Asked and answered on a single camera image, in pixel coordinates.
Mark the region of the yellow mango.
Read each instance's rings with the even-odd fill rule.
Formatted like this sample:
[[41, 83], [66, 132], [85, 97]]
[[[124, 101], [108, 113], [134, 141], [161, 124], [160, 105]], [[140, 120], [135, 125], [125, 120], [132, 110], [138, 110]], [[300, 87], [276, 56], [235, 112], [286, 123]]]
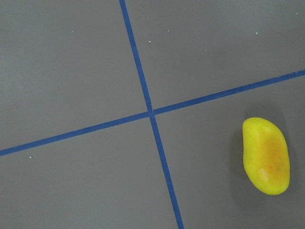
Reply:
[[290, 160], [282, 131], [251, 117], [243, 122], [243, 165], [252, 184], [267, 195], [284, 193], [290, 184]]

